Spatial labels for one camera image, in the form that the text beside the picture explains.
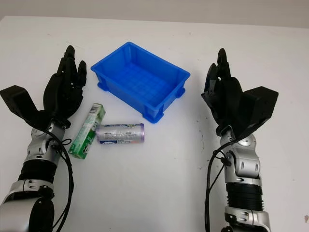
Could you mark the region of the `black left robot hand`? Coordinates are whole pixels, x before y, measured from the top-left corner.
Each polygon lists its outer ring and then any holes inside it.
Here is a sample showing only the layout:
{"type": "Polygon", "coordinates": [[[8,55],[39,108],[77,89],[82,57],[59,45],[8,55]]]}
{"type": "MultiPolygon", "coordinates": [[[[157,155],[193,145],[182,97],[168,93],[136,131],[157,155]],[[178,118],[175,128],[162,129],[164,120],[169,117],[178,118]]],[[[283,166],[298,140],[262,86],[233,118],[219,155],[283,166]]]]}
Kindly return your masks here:
{"type": "Polygon", "coordinates": [[[61,58],[57,72],[53,74],[43,95],[44,109],[62,119],[71,117],[83,100],[86,84],[86,63],[75,64],[75,49],[69,45],[61,58]]]}

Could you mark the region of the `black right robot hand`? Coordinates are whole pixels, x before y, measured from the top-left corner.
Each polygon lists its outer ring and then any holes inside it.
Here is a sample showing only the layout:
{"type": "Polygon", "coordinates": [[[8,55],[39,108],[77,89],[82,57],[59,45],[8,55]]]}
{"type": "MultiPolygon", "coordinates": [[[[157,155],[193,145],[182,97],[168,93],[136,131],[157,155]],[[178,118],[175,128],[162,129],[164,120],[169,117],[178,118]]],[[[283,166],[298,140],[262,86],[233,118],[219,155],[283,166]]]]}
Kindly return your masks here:
{"type": "Polygon", "coordinates": [[[207,72],[201,96],[218,124],[218,136],[224,133],[226,127],[233,128],[238,124],[242,89],[237,78],[231,76],[226,51],[223,48],[218,52],[217,63],[211,64],[207,72]]]}

